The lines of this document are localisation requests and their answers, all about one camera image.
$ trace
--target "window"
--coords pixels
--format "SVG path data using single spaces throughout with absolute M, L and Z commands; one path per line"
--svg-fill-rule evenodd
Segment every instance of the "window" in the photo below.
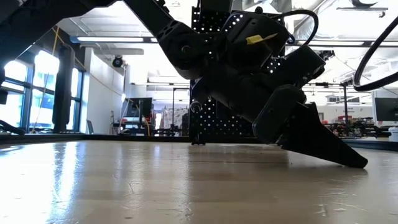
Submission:
M 77 90 L 79 84 L 79 71 L 77 69 L 73 69 L 72 71 L 72 85 L 70 87 L 70 91 L 72 93 L 72 97 L 77 97 Z
M 35 57 L 33 85 L 37 87 L 45 87 L 49 90 L 55 90 L 55 82 L 59 65 L 60 61 L 58 58 L 47 52 L 40 51 Z
M 7 104 L 0 105 L 0 119 L 14 127 L 20 127 L 23 101 L 24 95 L 9 92 Z
M 16 85 L 13 83 L 9 83 L 9 82 L 3 82 L 1 84 L 1 86 L 7 87 L 7 88 L 12 88 L 13 90 L 19 90 L 19 91 L 24 91 L 25 88 L 23 86 L 20 85 Z
M 0 105 L 0 119 L 21 128 L 52 129 L 55 82 L 59 59 L 40 51 L 34 64 L 9 62 L 5 67 L 6 80 L 2 87 L 9 91 L 6 105 Z M 83 74 L 72 71 L 70 88 L 72 99 L 68 130 L 77 131 L 81 105 Z
M 39 90 L 32 91 L 32 106 L 30 107 L 29 127 L 53 128 L 52 111 L 54 107 L 54 96 Z
M 23 63 L 11 61 L 7 63 L 4 69 L 6 71 L 6 77 L 22 82 L 26 81 L 27 67 Z
M 67 124 L 67 130 L 73 130 L 73 127 L 75 125 L 75 122 L 74 122 L 75 106 L 76 106 L 76 102 L 74 100 L 72 100 L 72 102 L 70 102 L 69 123 Z

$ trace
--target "perforated metal plate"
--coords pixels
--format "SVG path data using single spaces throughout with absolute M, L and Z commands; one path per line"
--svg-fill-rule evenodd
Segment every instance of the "perforated metal plate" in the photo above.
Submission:
M 192 29 L 199 33 L 220 32 L 230 14 L 219 12 L 201 12 L 200 8 L 192 9 Z M 223 32 L 228 32 L 240 20 L 240 15 L 230 18 L 229 24 Z M 280 58 L 273 55 L 266 62 L 267 71 L 273 73 L 280 66 Z M 214 99 L 209 99 L 201 111 L 190 112 L 190 137 L 196 134 L 202 136 L 223 136 L 231 138 L 250 138 L 254 137 L 252 125 L 245 119 L 235 115 L 229 108 Z

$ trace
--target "yellow tag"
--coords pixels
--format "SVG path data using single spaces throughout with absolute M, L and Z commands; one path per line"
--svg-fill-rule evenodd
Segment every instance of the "yellow tag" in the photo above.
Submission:
M 246 38 L 246 41 L 248 42 L 248 45 L 252 45 L 252 44 L 261 42 L 263 40 L 269 40 L 269 39 L 275 37 L 276 35 L 278 35 L 278 33 L 271 34 L 271 35 L 267 36 L 266 38 L 262 38 L 260 35 L 254 35 L 254 36 Z

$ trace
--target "robotic arm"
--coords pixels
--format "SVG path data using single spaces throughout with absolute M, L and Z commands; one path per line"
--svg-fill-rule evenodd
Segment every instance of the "robotic arm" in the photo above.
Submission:
M 303 45 L 285 56 L 275 72 L 262 71 L 264 63 L 289 39 L 286 28 L 277 22 L 284 15 L 268 17 L 261 10 L 234 12 L 222 30 L 231 29 L 232 18 L 238 17 L 239 22 L 228 33 L 198 34 L 174 20 L 163 7 L 164 2 L 124 2 L 157 38 L 179 74 L 195 80 L 192 96 L 197 102 L 213 97 L 252 122 L 254 135 L 266 144 L 350 167 L 363 168 L 368 163 L 320 123 L 315 104 L 305 104 L 301 87 L 321 75 L 325 65 L 309 46 Z M 27 0 L 0 25 L 0 67 L 18 57 L 61 19 L 112 3 Z

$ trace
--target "bolt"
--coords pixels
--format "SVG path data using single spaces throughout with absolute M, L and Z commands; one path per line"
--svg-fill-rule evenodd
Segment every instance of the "bolt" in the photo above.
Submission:
M 189 53 L 189 52 L 191 51 L 191 47 L 188 46 L 188 45 L 185 45 L 185 46 L 183 46 L 183 47 L 181 48 L 181 51 L 182 51 L 183 53 Z
M 254 10 L 254 12 L 255 12 L 255 13 L 258 13 L 258 14 L 262 14 L 264 11 L 262 10 L 262 7 L 258 6 L 258 7 Z

